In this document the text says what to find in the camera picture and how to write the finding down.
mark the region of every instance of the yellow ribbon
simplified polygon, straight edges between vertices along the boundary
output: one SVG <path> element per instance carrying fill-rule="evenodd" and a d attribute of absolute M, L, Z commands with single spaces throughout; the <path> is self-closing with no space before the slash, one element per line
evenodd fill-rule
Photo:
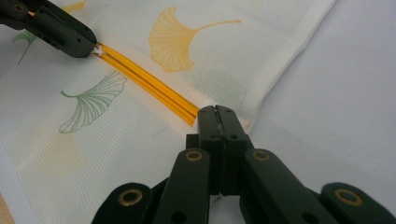
<path fill-rule="evenodd" d="M 196 105 L 114 49 L 102 44 L 97 47 L 101 47 L 103 53 L 94 53 L 96 56 L 118 69 L 192 126 L 199 110 Z"/>

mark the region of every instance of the yellow strap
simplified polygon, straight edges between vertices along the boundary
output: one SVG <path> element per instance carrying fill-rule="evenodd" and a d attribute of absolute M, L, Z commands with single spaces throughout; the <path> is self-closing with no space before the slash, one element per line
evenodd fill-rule
<path fill-rule="evenodd" d="M 6 202 L 0 194 L 0 223 L 1 224 L 15 224 L 12 215 L 9 213 Z"/>
<path fill-rule="evenodd" d="M 199 110 L 197 106 L 114 49 L 102 44 L 98 46 L 102 47 L 103 54 L 95 55 L 118 69 L 192 126 Z"/>

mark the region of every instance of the green ginkgo leaf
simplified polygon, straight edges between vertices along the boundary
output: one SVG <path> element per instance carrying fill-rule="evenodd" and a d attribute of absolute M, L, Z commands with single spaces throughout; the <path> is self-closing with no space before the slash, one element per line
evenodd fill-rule
<path fill-rule="evenodd" d="M 29 31 L 23 31 L 12 39 L 12 43 L 15 43 L 18 40 L 26 40 L 27 43 L 31 45 L 36 39 L 37 36 L 34 34 L 30 33 Z"/>
<path fill-rule="evenodd" d="M 29 49 L 30 45 L 37 39 L 37 36 L 35 36 L 34 34 L 30 33 L 29 31 L 23 31 L 20 34 L 18 34 L 17 36 L 15 36 L 12 39 L 12 43 L 15 43 L 18 40 L 26 40 L 28 45 L 26 47 L 26 50 L 24 51 L 24 53 L 22 54 L 20 61 L 18 62 L 18 64 L 20 64 L 20 62 L 22 61 L 24 55 L 26 54 L 27 50 Z"/>
<path fill-rule="evenodd" d="M 110 71 L 98 84 L 82 94 L 71 96 L 62 91 L 63 96 L 76 98 L 78 103 L 72 118 L 60 127 L 59 132 L 73 133 L 101 117 L 123 91 L 126 80 L 119 72 Z"/>

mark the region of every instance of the white fabric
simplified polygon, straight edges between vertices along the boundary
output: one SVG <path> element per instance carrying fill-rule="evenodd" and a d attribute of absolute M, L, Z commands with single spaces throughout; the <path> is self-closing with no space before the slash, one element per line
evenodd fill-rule
<path fill-rule="evenodd" d="M 249 130 L 262 98 L 332 3 L 89 0 L 73 15 L 90 26 L 101 43 L 197 106 L 233 108 Z M 240 22 L 198 31 L 188 47 L 193 67 L 167 72 L 150 56 L 149 37 L 159 16 L 172 7 L 172 20 L 191 29 Z M 41 40 L 17 65 L 17 55 L 24 52 L 18 46 L 26 45 L 11 43 L 19 32 L 2 26 L 0 33 L 7 33 L 0 36 L 1 48 L 7 51 L 3 55 L 13 55 L 0 63 L 0 140 L 40 222 L 89 223 L 115 187 L 126 182 L 152 187 L 169 175 L 184 148 L 184 134 L 194 133 L 193 128 L 131 80 L 119 79 L 110 82 L 117 95 L 110 97 L 109 106 L 94 106 L 99 116 L 81 114 L 87 123 L 77 122 L 73 114 L 79 109 L 78 98 L 70 96 L 81 97 L 107 74 L 120 78 L 117 71 L 94 56 L 69 58 Z"/>

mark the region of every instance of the ginkgo leaf print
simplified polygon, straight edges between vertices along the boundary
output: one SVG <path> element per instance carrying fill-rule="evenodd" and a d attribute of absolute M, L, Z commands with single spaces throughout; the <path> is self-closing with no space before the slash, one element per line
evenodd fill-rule
<path fill-rule="evenodd" d="M 119 72 L 110 71 L 98 84 L 82 94 L 71 96 L 62 91 L 63 96 L 76 98 L 78 102 L 72 118 L 60 127 L 59 132 L 75 132 L 101 117 L 114 98 L 123 91 L 126 80 Z"/>
<path fill-rule="evenodd" d="M 177 20 L 176 10 L 176 7 L 164 10 L 148 36 L 151 59 L 160 64 L 166 72 L 187 71 L 193 68 L 194 62 L 190 59 L 189 48 L 192 39 L 199 31 L 214 25 L 241 22 L 240 20 L 221 21 L 191 29 Z"/>
<path fill-rule="evenodd" d="M 84 0 L 84 1 L 82 1 L 82 2 L 77 2 L 77 3 L 75 3 L 75 4 L 71 4 L 71 5 L 69 5 L 69 6 L 66 6 L 66 7 L 62 7 L 62 9 L 65 11 L 65 12 L 67 12 L 67 13 L 71 13 L 72 11 L 81 11 L 83 8 L 84 8 L 84 6 L 85 6 L 85 3 L 87 2 L 87 0 Z"/>
<path fill-rule="evenodd" d="M 15 36 L 12 39 L 12 43 L 15 43 L 18 40 L 26 40 L 28 45 L 27 48 L 25 49 L 24 53 L 22 54 L 20 61 L 18 62 L 18 64 L 21 63 L 22 58 L 24 57 L 24 55 L 26 54 L 27 50 L 29 49 L 30 45 L 37 39 L 37 36 L 33 35 L 32 33 L 30 33 L 29 31 L 23 31 L 20 34 L 18 34 L 17 36 Z"/>

